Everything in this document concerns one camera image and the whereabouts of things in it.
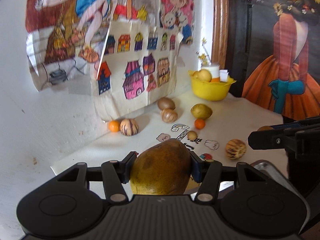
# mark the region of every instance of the orange shoe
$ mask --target orange shoe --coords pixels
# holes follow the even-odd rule
[[[80,51],[79,57],[83,58],[88,63],[94,63],[100,59],[99,54],[89,46],[86,46]]]
[[[81,41],[84,39],[84,31],[79,31],[77,29],[73,30],[73,35],[64,43],[62,43],[62,47],[68,48],[71,47],[73,44]]]

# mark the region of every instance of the cartoon girl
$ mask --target cartoon girl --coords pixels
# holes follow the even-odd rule
[[[164,8],[161,20],[164,26],[173,28],[173,23],[169,20],[172,18],[172,15],[174,15],[174,25],[182,28],[182,42],[186,44],[191,43],[192,31],[189,24],[188,16],[185,15],[191,13],[190,0],[163,0],[163,3]]]
[[[274,54],[244,84],[242,96],[294,120],[320,113],[320,86],[308,73],[308,25],[319,23],[316,1],[275,4]]]
[[[51,7],[65,2],[66,0],[38,0],[36,2],[36,9],[40,10],[42,7]],[[67,40],[63,46],[70,47],[73,44],[84,39],[84,47],[79,53],[79,56],[89,63],[94,63],[99,60],[99,54],[95,52],[91,46],[91,40],[94,34],[98,31],[104,18],[110,12],[110,17],[116,9],[118,0],[77,0],[76,1],[76,14],[80,17],[80,21],[73,35]],[[87,32],[84,33],[84,24],[90,21]]]

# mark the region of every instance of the orange skirt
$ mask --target orange skirt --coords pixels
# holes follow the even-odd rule
[[[275,100],[272,98],[271,88],[268,86],[278,79],[278,61],[271,55],[265,59],[244,83],[242,97],[263,108],[273,111]],[[289,81],[299,79],[299,66],[293,64],[290,69]],[[306,89],[302,95],[287,94],[282,112],[283,116],[294,120],[320,114],[320,86],[308,73]]]

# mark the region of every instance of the screw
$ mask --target screw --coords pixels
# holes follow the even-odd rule
[[[111,195],[110,200],[112,200],[113,202],[122,202],[125,200],[125,195],[119,193],[113,194]]]
[[[209,201],[213,200],[213,196],[210,194],[207,194],[207,193],[202,193],[197,198],[201,202],[209,202]]]

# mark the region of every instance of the yellow bowl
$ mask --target yellow bowl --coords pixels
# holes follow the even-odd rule
[[[230,86],[236,82],[233,78],[228,76],[227,82],[207,82],[201,81],[195,77],[193,77],[193,73],[195,71],[189,70],[188,74],[191,79],[191,88],[193,93],[202,99],[206,99],[209,101],[219,101],[226,98]]]

